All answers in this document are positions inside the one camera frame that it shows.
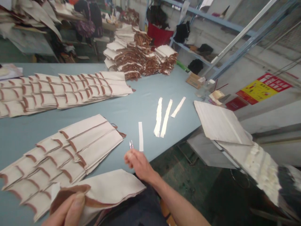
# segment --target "cardboard box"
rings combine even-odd
[[[198,81],[198,79],[200,79],[201,77],[199,77],[198,75],[196,75],[195,73],[192,73],[189,75],[188,79],[186,80],[186,82],[190,85],[192,85],[193,87],[199,89],[203,83],[201,83],[200,81]]]

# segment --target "stacked white sheets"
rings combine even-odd
[[[66,109],[133,93],[123,72],[35,74],[0,82],[0,118]]]
[[[72,124],[1,170],[2,190],[13,192],[20,204],[31,206],[37,221],[50,207],[55,183],[68,187],[82,180],[122,141],[116,127],[101,115]]]
[[[168,45],[160,46],[153,52],[151,40],[146,32],[125,24],[115,32],[115,41],[107,44],[103,52],[109,71],[124,72],[126,80],[136,81],[141,75],[169,75],[178,53]]]

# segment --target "cutting table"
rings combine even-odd
[[[105,64],[16,63],[15,65],[23,68],[24,76],[34,75],[34,73],[57,76],[58,73],[76,75],[107,71]],[[116,169],[124,169],[132,173],[133,170],[124,164],[123,157],[129,150],[130,140],[133,141],[135,148],[139,148],[138,122],[142,122],[144,154],[149,161],[201,125],[193,104],[194,100],[200,101],[201,98],[195,96],[196,89],[186,83],[186,79],[187,73],[175,65],[170,76],[157,74],[143,77],[137,82],[128,81],[127,84],[136,89],[136,92],[126,97],[66,110],[56,109],[31,116],[0,119],[0,169],[19,159],[25,152],[34,148],[37,142],[55,134],[59,129],[101,114],[109,122],[116,124],[118,130],[127,136],[87,177]],[[176,117],[169,116],[164,138],[156,137],[154,128],[159,98],[163,98],[162,125],[169,100],[173,100],[172,113],[184,96],[186,100]],[[3,180],[0,179],[0,187],[2,186]],[[0,221],[2,225],[33,225],[33,211],[28,206],[19,206],[19,203],[20,201],[14,194],[8,191],[0,192]],[[48,214],[35,225],[41,225],[47,217]]]

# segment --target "shelf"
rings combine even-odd
[[[182,4],[182,3],[177,2],[177,1],[175,1],[175,0],[163,0],[163,1],[165,1],[165,2],[167,2],[167,3],[170,3],[170,4],[173,4],[173,5],[175,5],[175,6],[181,7],[181,8],[183,7],[183,4]],[[208,20],[211,20],[211,21],[213,21],[213,22],[215,22],[215,23],[218,23],[218,24],[220,24],[220,25],[223,25],[223,26],[225,26],[225,27],[228,27],[228,28],[231,28],[231,29],[233,29],[233,30],[236,30],[236,31],[238,31],[238,32],[241,32],[241,31],[244,29],[244,27],[242,27],[242,26],[240,26],[240,25],[231,23],[231,22],[229,22],[229,21],[227,21],[227,20],[223,20],[223,19],[221,19],[221,18],[219,18],[219,17],[215,17],[215,16],[212,16],[212,15],[207,14],[207,13],[203,13],[203,12],[201,12],[200,10],[195,9],[195,8],[192,8],[192,7],[188,7],[188,11],[189,11],[189,12],[192,12],[192,13],[195,13],[195,14],[201,16],[201,17],[204,17],[204,18],[206,18],[206,19],[208,19]],[[249,36],[252,36],[252,35],[254,35],[254,34],[255,34],[255,32],[252,31],[252,30],[250,30],[250,31],[247,32],[247,35],[249,35]]]
[[[202,56],[196,54],[195,52],[191,51],[188,47],[184,46],[184,45],[181,44],[181,43],[175,42],[175,40],[174,40],[173,38],[170,38],[170,40],[171,40],[172,42],[174,42],[175,44],[177,44],[178,46],[180,46],[182,49],[185,49],[187,52],[189,52],[189,53],[191,53],[192,55],[194,55],[196,58],[198,58],[200,61],[202,61],[203,63],[205,63],[205,64],[208,65],[209,67],[212,65],[209,61],[205,60],[204,57],[202,57]]]

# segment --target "poster on wall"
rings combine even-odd
[[[254,105],[290,87],[292,87],[291,84],[277,76],[266,73],[236,94],[251,105]]]

